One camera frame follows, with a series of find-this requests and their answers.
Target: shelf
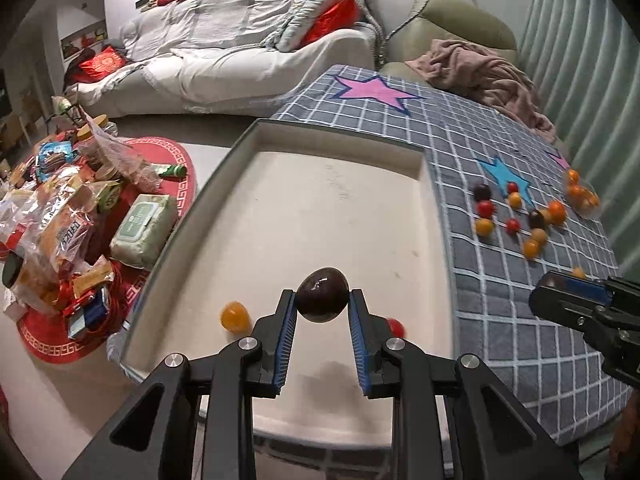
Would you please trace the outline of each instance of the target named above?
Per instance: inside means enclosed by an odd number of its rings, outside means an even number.
[[[76,52],[75,54],[73,54],[72,56],[67,57],[66,59],[63,60],[63,64],[65,66],[65,70],[67,69],[67,67],[69,66],[69,63],[71,63],[76,57],[80,56],[80,53],[85,49],[85,48],[93,48],[94,46],[98,45],[98,44],[102,44],[103,41],[105,41],[108,38],[104,38],[104,40],[100,40],[100,41],[96,41],[95,43],[92,43],[89,46],[86,46],[82,49],[80,49],[78,52]]]

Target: blue star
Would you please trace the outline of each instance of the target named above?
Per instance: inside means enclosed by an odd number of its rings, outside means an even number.
[[[504,162],[496,156],[494,156],[493,164],[484,162],[482,160],[478,160],[478,162],[483,168],[485,168],[485,170],[491,173],[491,176],[498,183],[498,186],[500,187],[500,190],[502,191],[502,194],[504,196],[507,196],[509,194],[507,193],[507,183],[515,182],[516,184],[518,184],[518,192],[520,193],[522,199],[530,206],[535,207],[533,200],[529,196],[529,191],[527,190],[527,188],[529,187],[528,180],[524,180],[523,178],[520,178],[519,176],[514,174],[513,171],[507,168]]]

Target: gray checkered blanket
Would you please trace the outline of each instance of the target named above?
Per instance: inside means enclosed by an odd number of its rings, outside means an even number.
[[[357,98],[350,87],[374,81],[401,93],[397,99]],[[559,153],[542,138],[468,99],[380,77],[375,72],[334,66],[273,119],[356,130],[424,147],[440,199],[440,212],[454,284],[454,344],[457,354],[479,355],[559,443],[574,440],[616,415],[630,389],[601,371],[602,355],[586,346],[582,334],[537,319],[529,293],[551,269],[582,267],[590,278],[617,273],[602,225],[567,209],[566,229],[549,230],[543,254],[528,262],[523,235],[507,235],[504,222],[519,216],[500,200],[497,227],[488,240],[473,229],[470,192],[486,183],[500,191],[483,169],[498,157],[529,181],[533,206],[562,200],[564,168]]]

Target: floor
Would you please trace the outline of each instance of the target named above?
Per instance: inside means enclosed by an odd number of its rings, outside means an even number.
[[[140,116],[114,120],[121,137],[176,140],[190,154],[198,187],[253,122],[233,116]],[[0,294],[4,288],[0,285]],[[9,403],[10,430],[43,480],[59,480],[134,386],[108,362],[104,347],[70,365],[49,365],[24,348],[14,322],[0,316],[0,384]],[[199,446],[202,446],[202,431]],[[194,478],[202,452],[194,460]],[[258,455],[258,480],[322,480],[324,474]]]

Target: beige armchair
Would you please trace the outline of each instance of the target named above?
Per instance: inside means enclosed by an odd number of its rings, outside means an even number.
[[[425,0],[416,0],[413,16]],[[431,0],[427,7],[392,40],[398,47],[393,62],[380,73],[408,81],[423,79],[403,61],[417,59],[431,48],[431,40],[467,40],[495,50],[508,61],[517,64],[516,39],[509,27],[468,0]]]

